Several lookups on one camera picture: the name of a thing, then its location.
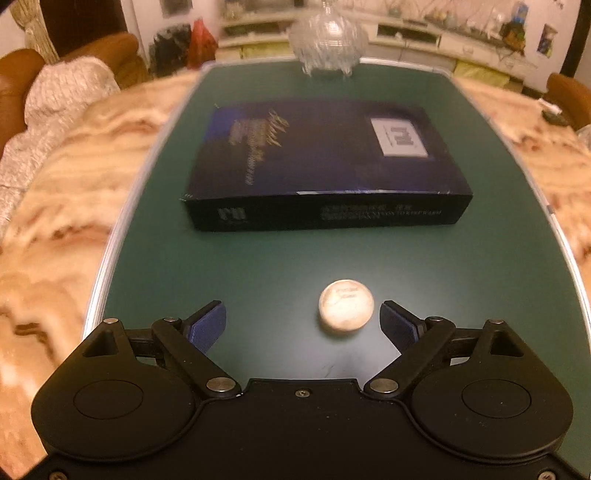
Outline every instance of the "brown leather sofa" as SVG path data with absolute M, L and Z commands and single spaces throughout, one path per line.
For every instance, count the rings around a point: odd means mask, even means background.
M 96 57 L 109 66 L 123 89 L 149 79 L 148 70 L 137 51 L 138 40 L 134 35 L 117 33 L 78 48 L 61 59 Z M 6 142 L 27 129 L 25 100 L 44 65 L 43 58 L 29 48 L 13 51 L 0 59 L 0 157 Z
M 546 83 L 544 99 L 558 105 L 575 130 L 591 124 L 591 90 L 573 78 L 553 73 Z

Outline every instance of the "marble surface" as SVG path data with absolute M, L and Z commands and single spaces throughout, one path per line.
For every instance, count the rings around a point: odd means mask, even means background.
M 29 410 L 79 342 L 109 233 L 155 137 L 198 73 L 146 83 L 94 103 L 46 161 L 0 252 L 0 467 L 13 478 L 45 452 Z M 552 127 L 534 100 L 460 84 L 510 140 L 556 210 L 591 287 L 591 154 Z

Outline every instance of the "wall picture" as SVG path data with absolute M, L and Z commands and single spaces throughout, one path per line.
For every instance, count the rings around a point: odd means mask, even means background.
M 552 46 L 554 45 L 554 37 L 558 31 L 550 25 L 544 25 L 542 30 L 542 36 L 540 37 L 540 43 L 538 44 L 538 52 L 542 55 L 546 55 L 548 58 L 552 56 Z
M 186 15 L 193 8 L 192 0 L 160 0 L 160 8 L 164 18 Z

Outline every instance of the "curtain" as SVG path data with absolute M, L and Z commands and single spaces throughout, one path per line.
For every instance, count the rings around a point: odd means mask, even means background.
M 25 31 L 25 45 L 36 50 L 47 63 L 59 61 L 56 49 L 51 43 L 39 0 L 15 0 L 10 13 L 14 21 Z

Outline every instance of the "triangular cutout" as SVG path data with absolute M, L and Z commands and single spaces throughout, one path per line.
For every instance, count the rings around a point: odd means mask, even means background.
M 84 352 L 84 356 L 117 355 L 118 352 L 113 332 L 105 330 L 90 344 Z
M 506 332 L 496 332 L 492 339 L 491 355 L 523 356 L 523 352 L 511 341 Z

